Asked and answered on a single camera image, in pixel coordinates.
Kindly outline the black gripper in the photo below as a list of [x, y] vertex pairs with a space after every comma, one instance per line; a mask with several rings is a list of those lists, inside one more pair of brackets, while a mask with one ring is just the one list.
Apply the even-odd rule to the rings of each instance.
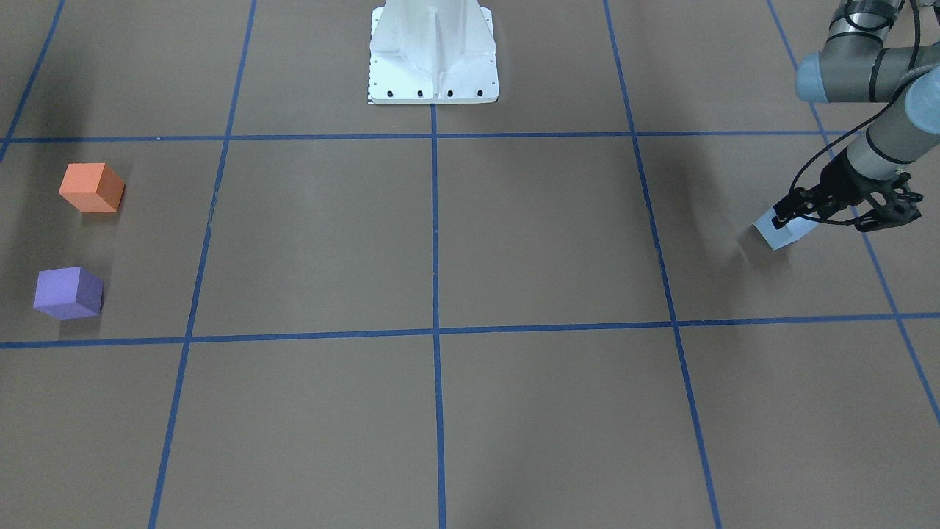
[[772, 225], [784, 227], [810, 213], [835, 215], [849, 206], [859, 205], [883, 185], [884, 180], [859, 172], [847, 155], [837, 155], [820, 171], [819, 184], [810, 190], [790, 190], [773, 205]]

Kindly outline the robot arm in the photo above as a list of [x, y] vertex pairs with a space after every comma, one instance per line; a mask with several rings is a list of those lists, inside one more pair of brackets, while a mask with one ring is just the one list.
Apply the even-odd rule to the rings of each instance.
[[938, 46], [889, 48], [884, 41], [902, 11], [900, 1], [839, 2], [822, 50], [803, 58], [795, 88], [803, 101], [881, 103], [883, 109], [843, 135], [848, 145], [813, 187], [790, 184], [773, 208], [771, 227], [795, 220], [832, 224], [844, 209], [869, 204], [848, 221], [871, 232], [920, 217], [922, 195], [911, 190], [907, 167], [938, 146]]

